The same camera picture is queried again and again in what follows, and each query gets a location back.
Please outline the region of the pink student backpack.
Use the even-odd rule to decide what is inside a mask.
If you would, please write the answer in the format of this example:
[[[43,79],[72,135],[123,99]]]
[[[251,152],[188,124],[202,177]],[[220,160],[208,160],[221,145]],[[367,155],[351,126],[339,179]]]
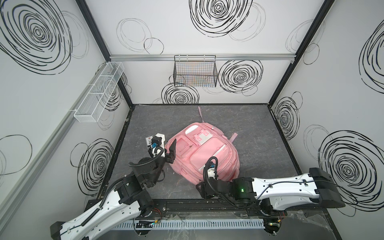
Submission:
[[[233,141],[238,134],[227,138],[219,128],[207,123],[192,123],[174,135],[165,145],[171,151],[176,141],[176,157],[171,164],[175,173],[197,185],[203,181],[203,169],[211,157],[218,159],[218,178],[231,181],[240,174],[240,158]]]

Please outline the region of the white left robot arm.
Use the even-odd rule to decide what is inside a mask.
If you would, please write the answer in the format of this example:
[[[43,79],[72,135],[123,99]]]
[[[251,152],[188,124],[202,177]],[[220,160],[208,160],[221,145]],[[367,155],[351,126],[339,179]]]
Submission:
[[[96,240],[117,225],[147,216],[154,208],[154,201],[147,189],[158,182],[166,163],[176,158],[176,141],[166,149],[164,136],[152,138],[150,157],[137,164],[130,163],[132,172],[116,180],[102,200],[68,222],[55,222],[50,227],[53,240]]]

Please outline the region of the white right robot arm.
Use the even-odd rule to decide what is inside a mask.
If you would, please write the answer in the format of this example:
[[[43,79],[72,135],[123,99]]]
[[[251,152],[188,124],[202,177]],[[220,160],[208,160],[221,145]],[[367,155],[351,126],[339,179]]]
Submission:
[[[346,205],[333,177],[319,168],[289,178],[237,178],[229,182],[216,179],[214,169],[209,169],[196,188],[202,198],[219,198],[237,209],[284,211],[301,205],[327,209]]]

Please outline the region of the small white card packet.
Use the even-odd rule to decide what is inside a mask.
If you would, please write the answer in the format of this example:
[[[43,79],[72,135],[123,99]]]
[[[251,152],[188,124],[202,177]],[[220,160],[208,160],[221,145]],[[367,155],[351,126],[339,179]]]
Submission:
[[[148,148],[152,145],[152,138],[153,136],[146,137],[146,144]]]

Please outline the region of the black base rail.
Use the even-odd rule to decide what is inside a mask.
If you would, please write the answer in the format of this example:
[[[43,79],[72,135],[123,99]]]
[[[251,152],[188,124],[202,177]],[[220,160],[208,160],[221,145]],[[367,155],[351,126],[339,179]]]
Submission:
[[[160,214],[163,218],[172,213],[197,213],[197,212],[237,212],[248,217],[277,219],[285,217],[286,211],[275,211],[267,201],[253,202],[248,206],[232,206],[221,199],[139,199],[139,209],[142,216],[147,216],[151,211]]]

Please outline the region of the white mesh wall shelf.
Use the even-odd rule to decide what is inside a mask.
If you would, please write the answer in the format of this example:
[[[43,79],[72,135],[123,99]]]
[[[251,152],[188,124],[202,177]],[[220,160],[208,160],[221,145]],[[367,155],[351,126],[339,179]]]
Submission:
[[[124,66],[121,62],[107,62],[101,65],[95,75],[96,80],[74,113],[80,123],[99,121],[123,72]]]

